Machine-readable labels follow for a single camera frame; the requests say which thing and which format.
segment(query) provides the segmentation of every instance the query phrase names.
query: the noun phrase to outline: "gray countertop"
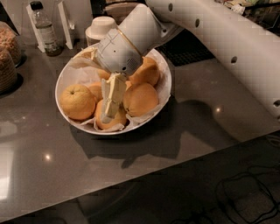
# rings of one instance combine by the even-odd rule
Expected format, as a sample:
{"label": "gray countertop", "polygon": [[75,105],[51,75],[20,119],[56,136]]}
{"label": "gray countertop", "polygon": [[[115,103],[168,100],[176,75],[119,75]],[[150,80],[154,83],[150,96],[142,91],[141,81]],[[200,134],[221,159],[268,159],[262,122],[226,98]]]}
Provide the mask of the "gray countertop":
{"label": "gray countertop", "polygon": [[78,52],[49,58],[24,47],[24,82],[0,95],[0,221],[141,177],[279,130],[215,59],[173,67],[172,97],[152,121],[117,136],[70,126],[54,96]]}

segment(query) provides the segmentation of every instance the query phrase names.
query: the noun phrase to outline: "black bottle cap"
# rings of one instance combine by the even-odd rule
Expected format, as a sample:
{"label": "black bottle cap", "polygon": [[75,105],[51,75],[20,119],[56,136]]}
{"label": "black bottle cap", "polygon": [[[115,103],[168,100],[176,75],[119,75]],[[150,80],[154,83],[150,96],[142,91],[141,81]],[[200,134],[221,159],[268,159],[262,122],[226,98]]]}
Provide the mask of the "black bottle cap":
{"label": "black bottle cap", "polygon": [[43,4],[40,1],[33,1],[33,2],[30,3],[30,6],[31,6],[33,11],[43,9]]}

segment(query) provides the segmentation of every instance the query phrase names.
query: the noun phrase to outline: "glass bottle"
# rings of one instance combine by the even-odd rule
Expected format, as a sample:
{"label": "glass bottle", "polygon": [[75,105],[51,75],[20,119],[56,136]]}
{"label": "glass bottle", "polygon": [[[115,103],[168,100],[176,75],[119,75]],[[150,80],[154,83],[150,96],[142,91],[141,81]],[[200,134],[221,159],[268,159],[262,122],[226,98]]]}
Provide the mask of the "glass bottle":
{"label": "glass bottle", "polygon": [[33,10],[32,20],[42,37],[46,55],[52,57],[61,54],[62,47],[58,44],[53,23],[46,15],[43,4],[40,1],[33,1],[30,5]]}

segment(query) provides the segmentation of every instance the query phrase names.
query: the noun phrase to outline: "white cup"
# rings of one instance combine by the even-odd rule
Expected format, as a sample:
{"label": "white cup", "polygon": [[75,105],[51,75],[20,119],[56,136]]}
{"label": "white cup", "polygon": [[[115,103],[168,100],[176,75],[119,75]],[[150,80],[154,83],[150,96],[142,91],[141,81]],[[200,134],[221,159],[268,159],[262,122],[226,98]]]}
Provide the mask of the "white cup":
{"label": "white cup", "polygon": [[86,29],[87,46],[98,43],[110,29],[116,28],[116,21],[112,17],[96,17],[91,26]]}

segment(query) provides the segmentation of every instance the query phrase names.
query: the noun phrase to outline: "robotic arm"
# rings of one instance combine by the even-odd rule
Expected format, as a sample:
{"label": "robotic arm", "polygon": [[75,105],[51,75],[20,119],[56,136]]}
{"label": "robotic arm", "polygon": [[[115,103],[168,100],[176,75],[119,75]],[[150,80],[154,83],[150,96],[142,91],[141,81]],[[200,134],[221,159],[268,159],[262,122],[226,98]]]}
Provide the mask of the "robotic arm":
{"label": "robotic arm", "polygon": [[214,0],[146,0],[98,45],[106,70],[133,74],[152,48],[183,29],[195,35],[261,104],[280,119],[280,38]]}

